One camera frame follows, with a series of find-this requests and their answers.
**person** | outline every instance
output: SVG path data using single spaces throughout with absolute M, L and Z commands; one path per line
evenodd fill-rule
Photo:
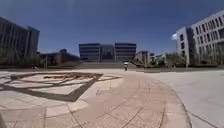
M 124 70 L 127 71 L 128 69 L 128 62 L 124 62 Z

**walkway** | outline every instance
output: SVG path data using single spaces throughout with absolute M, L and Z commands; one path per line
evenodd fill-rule
M 103 83 L 92 83 L 89 89 L 79 96 L 77 100 L 58 101 L 61 104 L 27 107 L 26 105 L 30 105 L 31 100 L 27 101 L 26 105 L 20 104 L 20 106 L 25 106 L 23 109 L 17 109 L 16 107 L 8 109 L 4 108 L 4 103 L 2 102 L 4 100 L 0 100 L 2 107 L 0 109 L 0 127 L 191 128 L 182 102 L 169 86 L 157 80 L 134 74 L 123 74 L 119 78 L 122 81 L 109 79 L 107 81 L 104 80 Z M 0 88 L 4 90 L 7 86 L 11 87 L 12 85 L 2 85 Z M 14 93 L 11 91 L 15 91 L 15 89 L 10 90 L 9 93 L 3 94 L 3 92 L 0 92 L 0 95 L 5 96 L 8 94 L 9 97 L 12 97 Z M 17 103 L 20 102 L 14 101 L 5 103 L 5 105 L 19 105 Z

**white building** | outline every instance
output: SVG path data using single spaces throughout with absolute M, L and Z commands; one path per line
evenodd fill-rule
M 224 50 L 224 10 L 177 32 L 178 53 L 186 56 L 187 64 L 194 63 L 195 53 L 215 53 Z

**tiled pavement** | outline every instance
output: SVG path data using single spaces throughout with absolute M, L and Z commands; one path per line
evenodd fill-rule
M 65 104 L 29 106 L 37 97 L 0 101 L 23 109 L 0 110 L 0 128 L 190 128 L 185 108 L 165 84 L 137 75 L 124 75 L 120 86 L 115 81 L 98 83 L 96 96 Z M 42 104 L 43 100 L 33 103 Z

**steps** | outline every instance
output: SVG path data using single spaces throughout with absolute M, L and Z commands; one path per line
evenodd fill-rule
M 84 62 L 75 67 L 76 69 L 123 69 L 123 62 Z M 134 69 L 136 66 L 132 63 L 128 64 L 129 69 Z

